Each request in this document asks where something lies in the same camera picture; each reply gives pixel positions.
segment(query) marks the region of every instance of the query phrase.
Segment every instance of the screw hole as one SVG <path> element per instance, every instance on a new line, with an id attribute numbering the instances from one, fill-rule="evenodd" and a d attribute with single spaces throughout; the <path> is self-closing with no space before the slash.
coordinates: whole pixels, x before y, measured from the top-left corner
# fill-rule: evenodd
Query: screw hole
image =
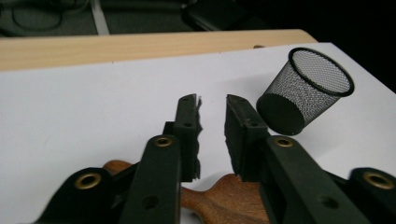
<path id="1" fill-rule="evenodd" d="M 155 141 L 157 147 L 169 147 L 172 145 L 172 140 L 166 137 L 160 137 Z"/>
<path id="2" fill-rule="evenodd" d="M 276 139 L 276 144 L 280 147 L 292 147 L 293 143 L 286 138 L 277 138 Z"/>
<path id="3" fill-rule="evenodd" d="M 91 189 L 98 185 L 102 177 L 96 173 L 81 175 L 75 182 L 77 189 Z"/>
<path id="4" fill-rule="evenodd" d="M 389 180 L 384 175 L 373 173 L 373 172 L 366 172 L 363 175 L 364 179 L 373 186 L 376 186 L 380 189 L 393 189 L 394 184 L 391 180 Z"/>

